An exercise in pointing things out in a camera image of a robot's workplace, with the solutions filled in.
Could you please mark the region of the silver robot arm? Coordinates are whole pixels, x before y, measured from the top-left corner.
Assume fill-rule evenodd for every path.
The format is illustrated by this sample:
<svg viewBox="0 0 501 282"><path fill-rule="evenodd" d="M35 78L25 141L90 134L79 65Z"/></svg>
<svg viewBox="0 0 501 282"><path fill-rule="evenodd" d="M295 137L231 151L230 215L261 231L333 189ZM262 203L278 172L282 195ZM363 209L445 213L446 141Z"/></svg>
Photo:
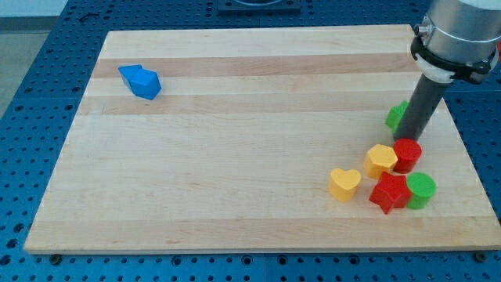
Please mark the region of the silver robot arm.
<svg viewBox="0 0 501 282"><path fill-rule="evenodd" d="M411 54L426 78L480 84L498 63L500 0L434 0L413 31Z"/></svg>

